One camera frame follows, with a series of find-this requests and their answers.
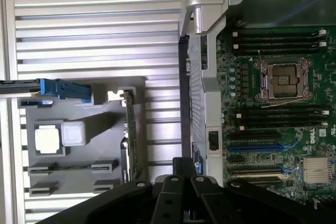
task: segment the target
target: blue clip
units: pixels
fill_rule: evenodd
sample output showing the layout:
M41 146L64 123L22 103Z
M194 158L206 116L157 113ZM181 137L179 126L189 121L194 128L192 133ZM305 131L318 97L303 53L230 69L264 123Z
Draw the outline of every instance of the blue clip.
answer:
M52 95L61 100L76 98L85 103L91 102L91 88L88 85L75 84L61 79L39 79L39 82L41 95Z

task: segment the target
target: green circuit board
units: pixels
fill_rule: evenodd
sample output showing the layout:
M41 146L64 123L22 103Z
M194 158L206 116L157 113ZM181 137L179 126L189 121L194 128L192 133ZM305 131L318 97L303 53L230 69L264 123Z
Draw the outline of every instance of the green circuit board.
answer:
M336 27L223 30L217 79L224 182L336 198Z

